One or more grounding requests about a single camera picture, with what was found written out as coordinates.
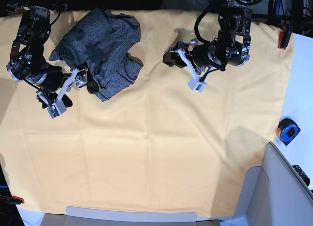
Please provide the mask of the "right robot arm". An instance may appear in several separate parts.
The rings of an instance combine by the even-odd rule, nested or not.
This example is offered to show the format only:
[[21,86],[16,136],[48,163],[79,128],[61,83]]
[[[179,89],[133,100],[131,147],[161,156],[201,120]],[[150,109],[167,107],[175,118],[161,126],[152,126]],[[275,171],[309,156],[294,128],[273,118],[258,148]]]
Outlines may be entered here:
[[17,81],[24,81],[37,89],[37,94],[55,98],[55,91],[65,86],[87,86],[89,93],[98,93],[99,86],[91,76],[86,62],[76,65],[70,73],[63,73],[59,66],[48,63],[43,56],[44,44],[51,33],[50,10],[46,7],[31,6],[24,12],[19,25],[17,36],[12,43],[10,61],[7,71]]

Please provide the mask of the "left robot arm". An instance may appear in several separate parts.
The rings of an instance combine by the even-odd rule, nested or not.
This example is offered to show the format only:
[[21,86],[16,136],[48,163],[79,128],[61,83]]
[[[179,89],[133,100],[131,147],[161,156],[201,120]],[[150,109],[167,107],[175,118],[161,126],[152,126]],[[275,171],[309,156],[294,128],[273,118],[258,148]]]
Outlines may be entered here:
[[209,11],[206,8],[195,22],[196,37],[189,43],[177,42],[174,47],[169,48],[163,55],[164,64],[170,67],[186,67],[187,64],[178,54],[179,49],[183,50],[183,55],[191,62],[197,74],[211,68],[224,71],[227,65],[238,67],[249,60],[252,10],[247,5],[251,0],[220,1],[220,30],[217,38],[208,41],[200,35],[199,24]]

